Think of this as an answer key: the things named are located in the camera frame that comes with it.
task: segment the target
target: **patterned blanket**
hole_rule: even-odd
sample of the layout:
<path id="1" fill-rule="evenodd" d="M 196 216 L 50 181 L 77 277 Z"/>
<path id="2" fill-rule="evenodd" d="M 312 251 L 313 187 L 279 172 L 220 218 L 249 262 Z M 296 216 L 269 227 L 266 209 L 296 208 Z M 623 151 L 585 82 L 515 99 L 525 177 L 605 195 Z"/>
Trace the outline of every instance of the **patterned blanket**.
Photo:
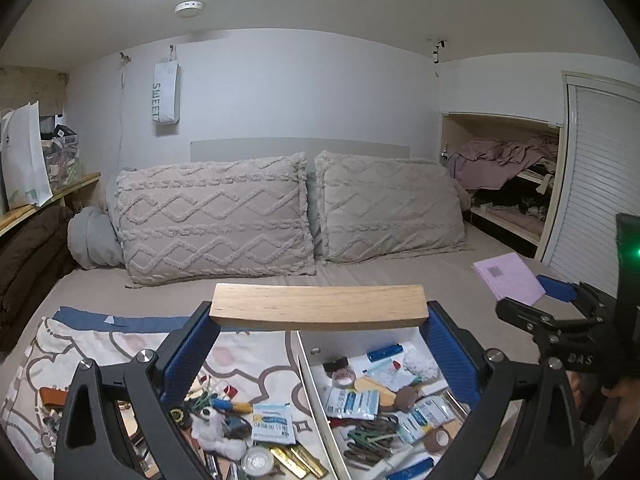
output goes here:
<path id="1" fill-rule="evenodd" d="M 99 365 L 127 362 L 143 348 L 157 348 L 165 336 L 79 331 L 42 319 L 0 408 L 0 423 L 40 480 L 53 480 L 54 465 L 42 439 L 46 430 L 39 388 L 68 388 L 82 358 L 93 358 Z M 320 458 L 324 451 L 300 382 L 291 337 L 291 332 L 221 333 L 203 371 L 236 387 L 239 393 L 234 400 L 239 402 L 289 402 L 298 440 Z"/>

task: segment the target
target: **leather strap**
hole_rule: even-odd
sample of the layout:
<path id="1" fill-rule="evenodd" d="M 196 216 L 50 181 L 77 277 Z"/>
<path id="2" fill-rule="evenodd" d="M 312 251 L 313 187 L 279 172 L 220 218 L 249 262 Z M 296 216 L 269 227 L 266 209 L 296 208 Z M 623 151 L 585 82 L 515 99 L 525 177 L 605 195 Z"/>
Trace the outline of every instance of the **leather strap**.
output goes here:
<path id="1" fill-rule="evenodd" d="M 41 388 L 38 390 L 40 399 L 45 408 L 64 408 L 66 402 L 66 392 L 53 388 Z"/>

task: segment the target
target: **blue object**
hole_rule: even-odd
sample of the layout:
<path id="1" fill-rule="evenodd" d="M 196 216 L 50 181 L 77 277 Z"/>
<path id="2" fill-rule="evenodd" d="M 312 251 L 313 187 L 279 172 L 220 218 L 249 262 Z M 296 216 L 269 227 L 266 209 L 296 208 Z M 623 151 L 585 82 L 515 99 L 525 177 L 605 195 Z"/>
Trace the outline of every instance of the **blue object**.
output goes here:
<path id="1" fill-rule="evenodd" d="M 70 306 L 61 306 L 53 319 L 74 330 L 94 330 L 96 332 L 122 332 L 125 334 L 149 334 L 172 332 L 182 328 L 189 319 L 180 317 L 120 317 L 113 316 L 113 324 L 106 323 L 106 314 L 86 312 Z"/>
<path id="2" fill-rule="evenodd" d="M 433 467 L 433 458 L 425 458 L 417 464 L 411 465 L 395 473 L 386 476 L 386 480 L 410 480 L 418 475 L 426 473 Z"/>
<path id="3" fill-rule="evenodd" d="M 391 357 L 392 355 L 398 355 L 402 353 L 402 345 L 395 344 L 390 346 L 385 346 L 379 350 L 374 350 L 373 352 L 369 352 L 367 357 L 369 361 L 375 363 L 376 361 L 380 361 L 387 357 Z"/>
<path id="4" fill-rule="evenodd" d="M 200 319 L 164 368 L 160 401 L 168 408 L 184 402 L 193 378 L 220 334 L 220 326 L 203 311 Z"/>
<path id="5" fill-rule="evenodd" d="M 420 334 L 456 399 L 475 409 L 481 397 L 478 369 L 434 308 L 429 308 Z"/>
<path id="6" fill-rule="evenodd" d="M 545 289 L 545 294 L 556 298 L 556 300 L 570 302 L 578 297 L 578 293 L 570 283 L 561 282 L 542 274 L 539 274 L 537 279 L 542 288 Z"/>
<path id="7" fill-rule="evenodd" d="M 222 412 L 232 412 L 234 410 L 234 404 L 230 400 L 214 399 L 213 397 L 209 397 L 209 404 L 212 408 Z"/>

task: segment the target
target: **blue battery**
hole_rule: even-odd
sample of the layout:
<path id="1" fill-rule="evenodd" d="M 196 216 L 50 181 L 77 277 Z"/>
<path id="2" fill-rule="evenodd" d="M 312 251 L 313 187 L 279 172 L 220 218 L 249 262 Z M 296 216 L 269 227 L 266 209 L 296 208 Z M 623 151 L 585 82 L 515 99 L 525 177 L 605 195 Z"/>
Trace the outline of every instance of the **blue battery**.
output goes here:
<path id="1" fill-rule="evenodd" d="M 411 478 L 415 478 L 423 473 L 426 473 L 432 467 L 433 458 L 425 458 L 421 462 L 409 466 L 406 469 L 401 469 L 400 471 L 396 471 L 395 473 L 387 475 L 386 480 L 410 480 Z"/>
<path id="2" fill-rule="evenodd" d="M 380 361 L 387 357 L 391 357 L 392 355 L 397 355 L 401 353 L 402 353 L 402 345 L 395 344 L 395 345 L 385 346 L 384 348 L 381 348 L 379 350 L 374 350 L 373 352 L 369 352 L 367 354 L 367 357 L 369 358 L 369 361 L 371 361 L 372 363 L 375 363 L 376 361 Z"/>

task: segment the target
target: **white wall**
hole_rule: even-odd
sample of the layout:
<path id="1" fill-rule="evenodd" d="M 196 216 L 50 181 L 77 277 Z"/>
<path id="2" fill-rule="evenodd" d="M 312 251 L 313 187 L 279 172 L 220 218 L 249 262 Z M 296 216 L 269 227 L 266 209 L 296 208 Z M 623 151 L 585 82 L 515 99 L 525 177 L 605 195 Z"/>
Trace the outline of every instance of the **white wall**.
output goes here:
<path id="1" fill-rule="evenodd" d="M 562 71 L 640 86 L 640 67 L 587 54 L 531 52 L 449 61 L 439 66 L 440 110 L 519 116 L 561 124 Z"/>
<path id="2" fill-rule="evenodd" d="M 154 65 L 172 43 L 182 68 L 180 122 L 155 126 Z M 80 135 L 85 171 L 101 171 L 103 182 L 117 166 L 187 162 L 192 140 L 328 137 L 408 145 L 412 156 L 437 150 L 434 69 L 420 54 L 285 29 L 173 38 L 126 54 L 124 69 L 113 54 L 73 70 L 67 89 L 65 121 Z"/>

